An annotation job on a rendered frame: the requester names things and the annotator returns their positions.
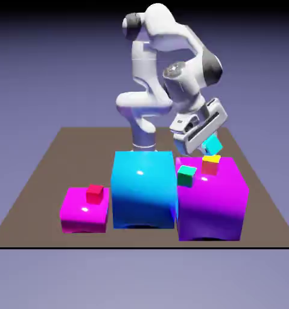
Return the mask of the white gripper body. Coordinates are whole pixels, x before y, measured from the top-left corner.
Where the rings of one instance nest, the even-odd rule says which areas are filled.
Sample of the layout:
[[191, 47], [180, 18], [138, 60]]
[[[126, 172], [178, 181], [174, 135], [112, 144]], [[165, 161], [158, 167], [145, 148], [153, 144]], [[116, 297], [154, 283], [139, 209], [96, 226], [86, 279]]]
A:
[[226, 122], [228, 115], [218, 98], [198, 111], [178, 113], [173, 121], [173, 139], [178, 152], [189, 156]]

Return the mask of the small cyan cube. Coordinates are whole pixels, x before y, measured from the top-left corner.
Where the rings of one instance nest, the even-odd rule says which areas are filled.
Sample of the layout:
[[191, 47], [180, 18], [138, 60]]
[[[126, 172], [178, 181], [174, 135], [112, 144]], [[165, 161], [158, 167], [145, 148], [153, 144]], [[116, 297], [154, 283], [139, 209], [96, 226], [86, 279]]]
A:
[[202, 143], [203, 154], [208, 156], [217, 155], [223, 148], [216, 134], [211, 135]]

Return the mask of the small yellow cube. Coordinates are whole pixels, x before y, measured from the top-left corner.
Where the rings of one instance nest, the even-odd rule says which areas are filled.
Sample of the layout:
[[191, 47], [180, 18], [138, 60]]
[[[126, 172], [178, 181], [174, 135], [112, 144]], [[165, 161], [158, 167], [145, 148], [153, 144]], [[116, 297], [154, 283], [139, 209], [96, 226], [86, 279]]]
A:
[[212, 156], [203, 156], [202, 157], [202, 174], [216, 176], [218, 173], [218, 165], [220, 162], [221, 156], [216, 154]]

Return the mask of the small green cube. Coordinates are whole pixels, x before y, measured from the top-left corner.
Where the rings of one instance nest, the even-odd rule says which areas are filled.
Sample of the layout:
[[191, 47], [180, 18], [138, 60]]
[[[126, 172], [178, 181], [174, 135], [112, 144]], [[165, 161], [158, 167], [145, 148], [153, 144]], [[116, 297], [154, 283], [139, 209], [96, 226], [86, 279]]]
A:
[[191, 188], [194, 183], [197, 168], [181, 165], [177, 171], [177, 185]]

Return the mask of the small red cube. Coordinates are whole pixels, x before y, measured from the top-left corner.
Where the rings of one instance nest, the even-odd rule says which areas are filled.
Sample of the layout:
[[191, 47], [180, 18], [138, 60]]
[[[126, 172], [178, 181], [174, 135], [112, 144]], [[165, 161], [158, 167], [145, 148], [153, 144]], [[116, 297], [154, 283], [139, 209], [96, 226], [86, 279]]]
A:
[[86, 190], [86, 202], [99, 205], [103, 200], [104, 187], [102, 185], [90, 184]]

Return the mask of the large purple box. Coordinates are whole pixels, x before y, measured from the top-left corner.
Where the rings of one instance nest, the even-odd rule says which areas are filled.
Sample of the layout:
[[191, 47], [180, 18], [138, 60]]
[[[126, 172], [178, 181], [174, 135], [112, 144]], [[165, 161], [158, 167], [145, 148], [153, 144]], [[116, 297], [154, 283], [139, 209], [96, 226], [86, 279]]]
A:
[[215, 176], [202, 173], [201, 157], [177, 157], [176, 171], [182, 165], [197, 170], [192, 187], [177, 187], [179, 240], [240, 240], [249, 188], [234, 159], [222, 157]]

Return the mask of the large blue box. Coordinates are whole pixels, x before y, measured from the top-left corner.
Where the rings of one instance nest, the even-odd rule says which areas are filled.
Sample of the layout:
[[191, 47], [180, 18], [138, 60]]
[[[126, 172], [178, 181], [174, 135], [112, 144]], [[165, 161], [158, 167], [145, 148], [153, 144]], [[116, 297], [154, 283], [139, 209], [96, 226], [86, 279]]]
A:
[[115, 229], [174, 228], [178, 194], [171, 151], [116, 151], [110, 187]]

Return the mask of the large magenta box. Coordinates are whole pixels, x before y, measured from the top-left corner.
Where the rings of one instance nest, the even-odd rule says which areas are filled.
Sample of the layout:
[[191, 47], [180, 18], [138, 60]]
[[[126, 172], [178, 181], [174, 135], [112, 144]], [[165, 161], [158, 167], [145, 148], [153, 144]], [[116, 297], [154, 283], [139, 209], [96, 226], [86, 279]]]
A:
[[71, 187], [67, 190], [60, 208], [62, 232], [72, 233], [105, 233], [109, 210], [109, 188], [103, 188], [100, 203], [86, 201], [88, 187]]

